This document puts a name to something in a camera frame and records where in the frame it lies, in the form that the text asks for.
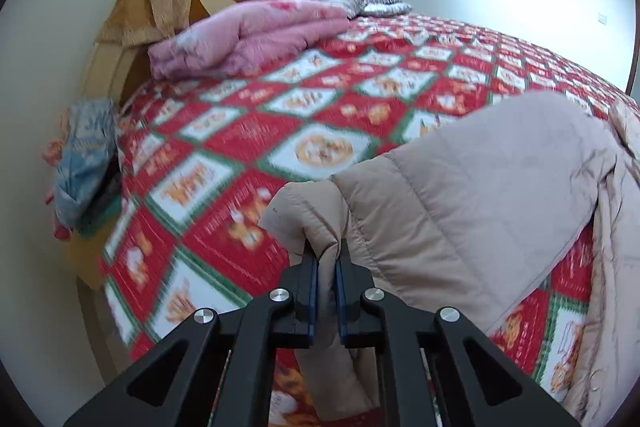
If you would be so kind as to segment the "cream and brown headboard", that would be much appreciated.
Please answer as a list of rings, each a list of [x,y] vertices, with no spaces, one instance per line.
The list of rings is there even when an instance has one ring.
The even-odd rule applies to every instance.
[[[247,0],[192,0],[190,21],[194,23],[243,1]],[[149,60],[144,49],[97,43],[93,46],[79,95],[81,98],[111,98],[122,105],[149,77]],[[78,298],[89,345],[107,383],[129,363],[107,306],[100,269],[103,247],[116,221],[116,213],[104,216],[89,233],[75,232],[65,246],[66,259],[78,276]]]

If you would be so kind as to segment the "pale pink quilted down jacket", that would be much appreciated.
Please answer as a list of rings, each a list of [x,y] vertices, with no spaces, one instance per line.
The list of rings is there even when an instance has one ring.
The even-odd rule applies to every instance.
[[[481,331],[504,319],[593,229],[592,289],[565,407],[607,424],[639,377],[639,119],[532,91],[485,107],[329,179],[286,184],[260,225],[297,261],[319,259],[319,329],[296,358],[320,418],[378,405],[371,352],[338,340],[331,293],[342,247],[374,283]]]

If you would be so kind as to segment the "striped grey pillow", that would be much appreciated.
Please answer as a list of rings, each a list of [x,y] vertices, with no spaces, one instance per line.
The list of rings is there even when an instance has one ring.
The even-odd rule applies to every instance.
[[[409,3],[401,0],[318,0],[341,6],[352,20],[358,16],[393,17],[412,11]]]

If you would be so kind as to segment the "blue patterned cloth bundle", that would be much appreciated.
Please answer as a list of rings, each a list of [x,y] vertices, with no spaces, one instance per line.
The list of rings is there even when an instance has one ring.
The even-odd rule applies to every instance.
[[[99,192],[116,155],[116,105],[110,98],[82,98],[60,118],[58,136],[42,152],[53,169],[44,203],[53,236],[66,242]]]

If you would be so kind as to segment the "red patterned bed quilt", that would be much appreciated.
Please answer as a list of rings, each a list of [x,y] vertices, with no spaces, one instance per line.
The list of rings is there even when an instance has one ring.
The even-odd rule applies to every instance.
[[[253,74],[142,84],[119,115],[122,213],[103,254],[122,341],[141,357],[197,309],[231,312],[275,288],[300,257],[292,261],[260,218],[286,184],[329,179],[532,91],[559,93],[599,119],[624,103],[639,119],[638,104],[622,91],[540,46],[416,14],[360,17],[343,35]],[[585,227],[486,333],[562,407],[593,263],[593,229]],[[380,400],[352,417],[320,418],[298,351],[278,352],[271,425],[376,423]]]

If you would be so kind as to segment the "pink folded blanket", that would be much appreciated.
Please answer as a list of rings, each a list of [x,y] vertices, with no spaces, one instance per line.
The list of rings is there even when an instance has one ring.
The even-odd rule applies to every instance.
[[[156,80],[253,74],[349,26],[343,8],[318,0],[241,2],[150,46],[151,74]]]

